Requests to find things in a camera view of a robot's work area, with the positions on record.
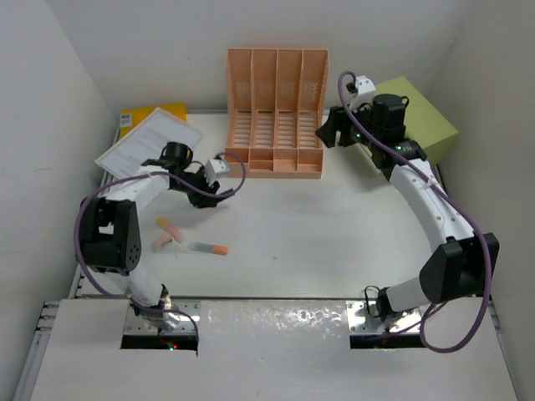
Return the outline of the orange capped grey highlighter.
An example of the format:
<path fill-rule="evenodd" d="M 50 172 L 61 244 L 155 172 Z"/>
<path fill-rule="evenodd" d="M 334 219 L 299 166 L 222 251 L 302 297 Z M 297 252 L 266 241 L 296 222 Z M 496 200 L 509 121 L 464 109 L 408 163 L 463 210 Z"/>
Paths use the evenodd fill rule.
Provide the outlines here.
<path fill-rule="evenodd" d="M 198 241 L 189 242 L 188 249 L 191 251 L 210 253 L 210 254 L 215 254 L 219 256 L 226 256 L 228 253 L 228 248 L 226 246 L 207 244 L 207 243 L 198 242 Z"/>

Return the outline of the green drawer cabinet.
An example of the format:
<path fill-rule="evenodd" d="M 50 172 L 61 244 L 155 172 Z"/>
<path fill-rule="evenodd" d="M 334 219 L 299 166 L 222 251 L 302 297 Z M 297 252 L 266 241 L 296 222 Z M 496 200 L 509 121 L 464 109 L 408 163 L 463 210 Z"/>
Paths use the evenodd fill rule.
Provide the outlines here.
<path fill-rule="evenodd" d="M 405 111 L 406 136 L 421 146 L 432 166 L 438 165 L 455 144 L 459 131 L 407 78 L 401 76 L 374 85 L 375 95 L 397 94 L 409 98 Z M 358 105 L 351 100 L 351 108 Z"/>

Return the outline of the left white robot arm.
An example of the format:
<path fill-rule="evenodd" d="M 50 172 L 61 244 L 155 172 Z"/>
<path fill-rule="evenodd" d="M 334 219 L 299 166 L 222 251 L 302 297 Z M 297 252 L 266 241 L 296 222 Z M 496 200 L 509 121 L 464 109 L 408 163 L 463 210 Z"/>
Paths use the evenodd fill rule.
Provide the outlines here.
<path fill-rule="evenodd" d="M 167 143 L 158 158 L 144 160 L 132 176 L 86 197 L 75 221 L 75 252 L 84 272 L 107 277 L 130 300 L 136 315 L 164 331 L 176 328 L 182 315 L 172 306 L 166 286 L 141 263 L 140 212 L 168 190 L 186 194 L 198 209 L 212 208 L 235 193 L 220 190 L 219 178 L 230 172 L 222 155 L 190 171 L 193 161 L 188 145 Z"/>

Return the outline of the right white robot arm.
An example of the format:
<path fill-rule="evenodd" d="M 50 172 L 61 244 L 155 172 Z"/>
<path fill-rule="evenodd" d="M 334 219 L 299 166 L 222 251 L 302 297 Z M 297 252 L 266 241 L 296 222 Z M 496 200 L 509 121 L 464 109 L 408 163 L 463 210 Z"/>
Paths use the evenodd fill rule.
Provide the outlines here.
<path fill-rule="evenodd" d="M 379 94 L 351 114 L 334 106 L 316 135 L 329 148 L 362 144 L 372 162 L 405 198 L 423 228 L 432 254 L 418 275 L 379 290 L 374 317 L 393 320 L 411 309 L 481 294 L 492 276 L 497 238 L 478 238 L 467 219 L 445 199 L 425 151 L 405 134 L 409 100 Z"/>

